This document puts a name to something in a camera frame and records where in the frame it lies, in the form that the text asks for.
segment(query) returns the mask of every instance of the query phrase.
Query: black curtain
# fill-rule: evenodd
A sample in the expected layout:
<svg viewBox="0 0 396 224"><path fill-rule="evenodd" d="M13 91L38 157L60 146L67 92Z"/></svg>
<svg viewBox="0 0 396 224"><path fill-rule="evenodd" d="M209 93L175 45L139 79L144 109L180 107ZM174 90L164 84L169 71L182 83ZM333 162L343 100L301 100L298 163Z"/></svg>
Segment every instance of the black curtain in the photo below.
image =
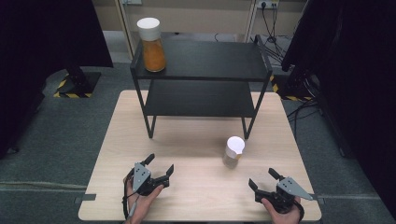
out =
<svg viewBox="0 0 396 224"><path fill-rule="evenodd" d="M46 78L80 66L113 66L91 0L0 1L0 158Z"/></svg>
<svg viewBox="0 0 396 224"><path fill-rule="evenodd" d="M396 1L309 3L282 65L299 68L290 83L318 77L336 128L396 218Z"/></svg>

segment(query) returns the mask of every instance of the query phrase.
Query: tripod base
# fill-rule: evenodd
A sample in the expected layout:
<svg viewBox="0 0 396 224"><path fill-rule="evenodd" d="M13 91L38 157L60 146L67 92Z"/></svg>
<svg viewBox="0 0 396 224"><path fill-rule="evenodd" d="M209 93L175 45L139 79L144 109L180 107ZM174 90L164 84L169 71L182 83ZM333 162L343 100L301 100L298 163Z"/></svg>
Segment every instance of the tripod base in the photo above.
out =
<svg viewBox="0 0 396 224"><path fill-rule="evenodd" d="M64 98L89 98L92 96L92 92L95 89L96 83L99 80L101 74L99 72L88 72L84 73L89 85L87 87L76 86L69 74L64 77L58 90L53 94L54 97Z"/></svg>

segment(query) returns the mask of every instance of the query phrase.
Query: glass jar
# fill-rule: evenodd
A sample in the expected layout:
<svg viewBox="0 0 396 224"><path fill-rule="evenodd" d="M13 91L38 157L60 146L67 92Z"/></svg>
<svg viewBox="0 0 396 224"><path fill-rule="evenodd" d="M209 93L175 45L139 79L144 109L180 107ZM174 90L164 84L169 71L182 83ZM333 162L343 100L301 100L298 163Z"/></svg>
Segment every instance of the glass jar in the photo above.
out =
<svg viewBox="0 0 396 224"><path fill-rule="evenodd" d="M163 43L161 41L160 21L144 18L137 22L143 45L143 61L150 72L162 71L166 66Z"/></svg>

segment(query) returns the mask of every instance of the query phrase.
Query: shelf top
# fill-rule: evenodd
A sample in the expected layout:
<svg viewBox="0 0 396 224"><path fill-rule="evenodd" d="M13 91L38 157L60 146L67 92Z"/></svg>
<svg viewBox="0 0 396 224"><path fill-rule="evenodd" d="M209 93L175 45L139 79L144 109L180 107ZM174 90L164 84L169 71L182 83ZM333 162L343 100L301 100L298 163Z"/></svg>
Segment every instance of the shelf top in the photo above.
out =
<svg viewBox="0 0 396 224"><path fill-rule="evenodd" d="M131 63L133 75L139 79L264 81L272 73L254 43L163 40L163 50L165 69L149 72L140 42Z"/></svg>

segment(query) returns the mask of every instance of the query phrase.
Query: lower shelf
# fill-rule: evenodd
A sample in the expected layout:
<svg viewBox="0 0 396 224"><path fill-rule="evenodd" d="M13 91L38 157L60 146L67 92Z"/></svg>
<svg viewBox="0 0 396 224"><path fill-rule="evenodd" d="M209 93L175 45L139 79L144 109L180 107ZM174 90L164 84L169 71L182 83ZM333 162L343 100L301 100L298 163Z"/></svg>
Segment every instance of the lower shelf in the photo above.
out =
<svg viewBox="0 0 396 224"><path fill-rule="evenodd" d="M248 82L152 80L145 114L252 118L254 105Z"/></svg>

